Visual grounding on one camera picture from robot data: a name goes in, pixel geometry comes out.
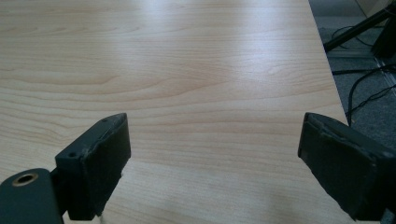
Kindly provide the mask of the black tripod leg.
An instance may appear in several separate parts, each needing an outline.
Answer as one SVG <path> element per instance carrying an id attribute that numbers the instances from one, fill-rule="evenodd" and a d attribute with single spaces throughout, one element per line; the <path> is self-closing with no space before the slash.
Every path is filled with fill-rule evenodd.
<path id="1" fill-rule="evenodd" d="M 364 21 L 352 26 L 350 29 L 340 34 L 339 36 L 332 38 L 329 42 L 323 44 L 323 48 L 326 52 L 329 52 L 353 37 L 360 35 L 361 33 L 375 27 L 380 22 L 389 21 L 396 17 L 396 0 L 392 0 L 386 7 L 376 12 L 373 16 L 365 19 Z"/>

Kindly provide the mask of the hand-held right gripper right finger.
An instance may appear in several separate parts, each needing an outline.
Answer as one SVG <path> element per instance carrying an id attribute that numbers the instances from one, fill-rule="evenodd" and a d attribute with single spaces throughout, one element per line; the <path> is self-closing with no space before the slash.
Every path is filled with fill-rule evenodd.
<path id="1" fill-rule="evenodd" d="M 396 150 L 317 113 L 304 115 L 298 157 L 352 219 L 396 215 Z"/>

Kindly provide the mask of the black equipment base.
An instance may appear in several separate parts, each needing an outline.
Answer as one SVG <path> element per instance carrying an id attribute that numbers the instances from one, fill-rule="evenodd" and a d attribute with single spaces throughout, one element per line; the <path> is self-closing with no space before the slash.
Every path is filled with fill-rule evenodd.
<path id="1" fill-rule="evenodd" d="M 396 17 L 388 19 L 372 46 L 372 53 L 378 58 L 391 58 L 396 53 Z"/>

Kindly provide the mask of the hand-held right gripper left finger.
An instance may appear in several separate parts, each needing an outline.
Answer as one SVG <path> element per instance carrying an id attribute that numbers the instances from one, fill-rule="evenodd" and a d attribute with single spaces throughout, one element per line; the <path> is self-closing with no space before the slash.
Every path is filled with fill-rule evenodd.
<path id="1" fill-rule="evenodd" d="M 128 118 L 96 122 L 55 157 L 54 187 L 61 213 L 72 220 L 101 216 L 131 158 Z"/>

